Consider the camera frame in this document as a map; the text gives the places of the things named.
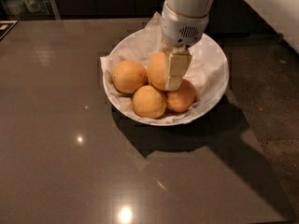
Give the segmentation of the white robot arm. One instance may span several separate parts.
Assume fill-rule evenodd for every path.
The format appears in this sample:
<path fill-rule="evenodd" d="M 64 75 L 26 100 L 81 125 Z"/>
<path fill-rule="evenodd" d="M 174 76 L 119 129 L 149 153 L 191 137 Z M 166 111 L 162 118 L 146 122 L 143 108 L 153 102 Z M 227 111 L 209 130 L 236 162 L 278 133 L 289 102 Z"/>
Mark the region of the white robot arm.
<path fill-rule="evenodd" d="M 162 45 L 165 52 L 165 89 L 175 91 L 190 66 L 189 47 L 200 41 L 207 27 L 214 0 L 165 0 Z"/>

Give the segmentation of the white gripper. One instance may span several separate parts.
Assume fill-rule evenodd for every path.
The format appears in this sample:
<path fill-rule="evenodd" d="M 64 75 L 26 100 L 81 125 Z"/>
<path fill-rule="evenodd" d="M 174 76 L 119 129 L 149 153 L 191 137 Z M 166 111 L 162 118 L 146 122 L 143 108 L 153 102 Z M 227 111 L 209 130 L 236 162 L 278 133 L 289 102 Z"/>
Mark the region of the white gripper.
<path fill-rule="evenodd" d="M 206 29 L 208 14 L 187 2 L 165 1 L 159 51 L 165 56 L 165 89 L 176 91 L 190 66 L 192 55 L 186 46 L 197 43 Z"/>

